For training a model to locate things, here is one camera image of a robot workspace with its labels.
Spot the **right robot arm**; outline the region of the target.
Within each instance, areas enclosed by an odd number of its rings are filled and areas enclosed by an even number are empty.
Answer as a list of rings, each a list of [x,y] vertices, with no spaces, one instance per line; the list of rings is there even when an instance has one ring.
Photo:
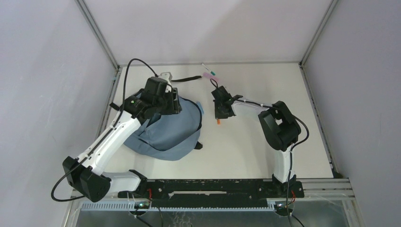
[[[296,181],[296,175],[292,173],[292,149],[301,133],[301,128],[287,105],[282,101],[266,105],[245,100],[241,95],[232,96],[223,86],[215,86],[211,94],[214,97],[216,119],[249,116],[259,121],[267,143],[277,151],[272,175],[273,190],[280,197],[287,196]]]

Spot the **blue student backpack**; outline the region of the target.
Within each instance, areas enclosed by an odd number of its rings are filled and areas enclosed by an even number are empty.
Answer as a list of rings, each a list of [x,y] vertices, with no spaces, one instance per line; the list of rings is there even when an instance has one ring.
[[[155,115],[140,121],[140,126],[123,142],[134,152],[160,160],[177,161],[194,149],[201,149],[199,142],[202,117],[197,104],[179,96],[182,111],[174,115]],[[111,103],[119,111],[122,105]]]

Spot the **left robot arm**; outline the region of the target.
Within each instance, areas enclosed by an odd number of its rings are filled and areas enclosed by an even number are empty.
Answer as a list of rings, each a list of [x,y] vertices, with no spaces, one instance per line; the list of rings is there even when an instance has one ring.
[[[140,96],[123,98],[112,123],[89,148],[76,158],[67,157],[63,161],[64,177],[82,197],[98,202],[107,195],[123,191],[130,191],[136,197],[147,193],[147,183],[133,171],[107,173],[105,168],[128,137],[155,114],[180,112],[178,91],[171,82],[170,72],[148,78]]]

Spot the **teal capped marker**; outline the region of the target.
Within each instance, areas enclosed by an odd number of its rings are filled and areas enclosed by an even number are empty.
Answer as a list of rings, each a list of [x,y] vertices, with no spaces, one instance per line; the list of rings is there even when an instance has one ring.
[[[209,74],[211,74],[211,75],[213,75],[213,76],[216,75],[215,72],[212,71],[212,70],[211,70],[207,65],[205,65],[204,63],[201,63],[201,66],[203,66]]]

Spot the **blue eraser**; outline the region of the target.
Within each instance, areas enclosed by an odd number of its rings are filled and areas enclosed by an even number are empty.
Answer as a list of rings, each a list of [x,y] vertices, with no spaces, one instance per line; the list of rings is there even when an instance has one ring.
[[[199,101],[197,101],[196,104],[200,109],[201,115],[204,115],[204,110],[203,110],[203,107],[202,107],[201,103]]]

